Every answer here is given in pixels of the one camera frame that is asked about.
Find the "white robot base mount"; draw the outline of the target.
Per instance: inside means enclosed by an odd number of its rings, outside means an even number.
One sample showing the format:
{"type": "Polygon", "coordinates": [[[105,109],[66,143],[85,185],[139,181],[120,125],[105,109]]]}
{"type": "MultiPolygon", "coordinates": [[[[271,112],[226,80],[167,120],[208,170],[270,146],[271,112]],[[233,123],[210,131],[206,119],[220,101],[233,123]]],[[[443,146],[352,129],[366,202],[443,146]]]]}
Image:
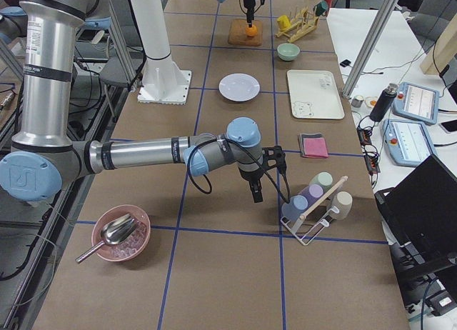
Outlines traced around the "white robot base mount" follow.
{"type": "Polygon", "coordinates": [[[130,2],[146,55],[138,100],[185,104],[192,73],[181,70],[172,58],[161,0],[130,2]]]}

